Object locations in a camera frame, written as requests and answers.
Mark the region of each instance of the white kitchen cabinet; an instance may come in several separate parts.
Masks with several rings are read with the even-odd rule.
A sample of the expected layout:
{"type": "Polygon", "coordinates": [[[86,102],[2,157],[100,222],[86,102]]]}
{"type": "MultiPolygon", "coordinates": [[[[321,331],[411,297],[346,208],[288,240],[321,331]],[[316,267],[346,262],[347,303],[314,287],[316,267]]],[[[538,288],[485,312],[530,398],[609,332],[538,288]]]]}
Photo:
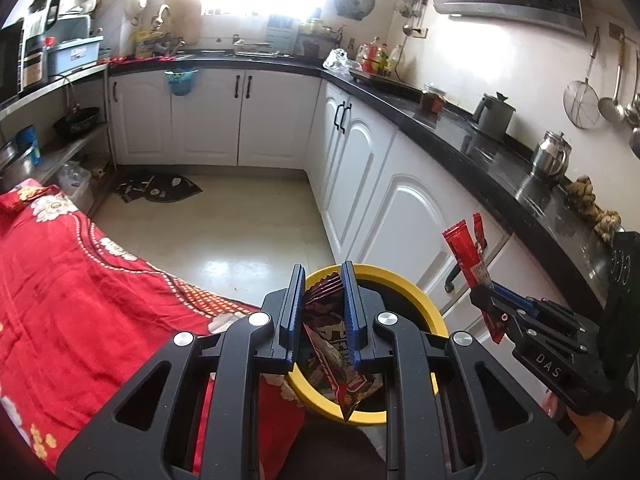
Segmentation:
{"type": "Polygon", "coordinates": [[[455,259],[442,232],[462,219],[472,232],[475,212],[482,215],[491,261],[507,233],[447,170],[397,134],[347,258],[404,276],[443,310],[464,293],[466,283],[460,274],[455,290],[444,290],[455,259]]]}
{"type": "MultiPolygon", "coordinates": [[[[515,235],[505,243],[488,265],[488,270],[492,280],[521,296],[546,298],[566,305],[566,301],[549,276],[515,235]]],[[[524,387],[529,395],[537,402],[542,400],[546,386],[511,355],[514,345],[508,338],[504,338],[499,345],[492,341],[480,310],[471,303],[469,291],[466,291],[442,317],[449,333],[457,330],[469,332],[524,387]]]]}
{"type": "Polygon", "coordinates": [[[247,70],[238,165],[302,170],[319,86],[315,77],[247,70]]]}
{"type": "Polygon", "coordinates": [[[362,222],[396,126],[354,98],[344,115],[338,114],[337,123],[341,129],[321,214],[335,261],[342,262],[362,222]]]}
{"type": "Polygon", "coordinates": [[[111,121],[119,164],[174,164],[171,94],[164,72],[110,78],[111,121]]]}
{"type": "Polygon", "coordinates": [[[244,70],[199,70],[193,90],[171,96],[176,164],[236,166],[244,70]]]}
{"type": "Polygon", "coordinates": [[[324,204],[329,172],[334,163],[338,138],[342,133],[336,124],[349,98],[349,94],[341,88],[328,81],[322,82],[305,155],[306,176],[319,208],[324,204]]]}

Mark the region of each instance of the yellow ring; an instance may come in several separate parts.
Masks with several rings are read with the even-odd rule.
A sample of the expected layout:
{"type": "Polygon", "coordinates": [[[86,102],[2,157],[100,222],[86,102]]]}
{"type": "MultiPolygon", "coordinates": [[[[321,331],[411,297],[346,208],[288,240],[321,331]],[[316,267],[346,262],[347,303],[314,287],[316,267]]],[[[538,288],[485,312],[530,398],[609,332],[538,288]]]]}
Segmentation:
{"type": "MultiPolygon", "coordinates": [[[[429,297],[413,283],[390,270],[381,269],[380,267],[371,265],[353,264],[353,270],[357,279],[369,280],[371,282],[380,283],[381,285],[386,285],[411,301],[427,322],[431,333],[444,337],[449,335],[447,327],[444,324],[444,320],[436,306],[431,302],[429,297]]],[[[315,285],[332,272],[340,272],[340,266],[336,265],[325,267],[324,269],[320,269],[313,274],[310,274],[306,277],[306,288],[315,285]]],[[[293,371],[287,374],[286,379],[287,383],[292,387],[298,398],[307,406],[313,408],[316,412],[326,416],[327,418],[338,422],[344,422],[340,406],[323,397],[313,386],[311,386],[311,384],[309,384],[305,379],[297,364],[293,365],[293,371]]],[[[431,379],[433,381],[434,391],[437,392],[438,386],[433,374],[431,375],[431,379]]],[[[385,423],[386,412],[359,412],[357,410],[353,412],[348,421],[348,424],[353,424],[354,426],[373,426],[385,423]]]]}

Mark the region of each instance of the cabinet handle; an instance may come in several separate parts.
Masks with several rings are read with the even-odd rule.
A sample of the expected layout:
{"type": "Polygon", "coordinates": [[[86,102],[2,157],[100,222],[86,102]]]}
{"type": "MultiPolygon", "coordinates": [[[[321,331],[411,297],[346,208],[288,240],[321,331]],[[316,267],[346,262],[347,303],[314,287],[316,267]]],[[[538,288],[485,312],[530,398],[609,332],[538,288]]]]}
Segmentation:
{"type": "Polygon", "coordinates": [[[342,111],[342,117],[340,118],[340,129],[342,130],[343,135],[347,132],[347,130],[344,129],[344,126],[342,126],[344,124],[344,115],[347,110],[351,110],[351,103],[349,103],[349,106],[344,107],[344,110],[342,111]]]}
{"type": "Polygon", "coordinates": [[[340,111],[340,108],[342,108],[344,106],[344,101],[342,101],[341,105],[338,105],[338,107],[335,109],[335,115],[334,115],[334,126],[338,129],[340,129],[340,124],[337,123],[338,120],[338,112],[340,111]]]}

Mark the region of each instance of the blue plastic basket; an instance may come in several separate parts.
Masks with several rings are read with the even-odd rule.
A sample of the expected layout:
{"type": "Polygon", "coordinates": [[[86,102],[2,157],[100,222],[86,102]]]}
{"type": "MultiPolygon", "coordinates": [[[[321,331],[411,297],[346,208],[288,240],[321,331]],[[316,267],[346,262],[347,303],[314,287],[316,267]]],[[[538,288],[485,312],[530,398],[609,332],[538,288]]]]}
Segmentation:
{"type": "Polygon", "coordinates": [[[166,81],[169,83],[169,90],[173,95],[179,97],[184,97],[193,90],[193,77],[197,73],[197,70],[190,70],[189,72],[173,72],[172,70],[167,70],[164,72],[166,81]]]}

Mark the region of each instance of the beige floor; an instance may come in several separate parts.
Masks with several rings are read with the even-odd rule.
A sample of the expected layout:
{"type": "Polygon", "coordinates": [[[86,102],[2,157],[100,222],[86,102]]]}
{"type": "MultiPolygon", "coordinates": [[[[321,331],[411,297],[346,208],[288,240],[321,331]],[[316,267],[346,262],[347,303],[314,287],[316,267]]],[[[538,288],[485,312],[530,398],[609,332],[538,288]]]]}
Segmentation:
{"type": "Polygon", "coordinates": [[[289,285],[294,264],[309,274],[333,265],[306,180],[190,176],[202,193],[159,204],[112,194],[93,220],[150,263],[222,296],[261,305],[289,285]]]}

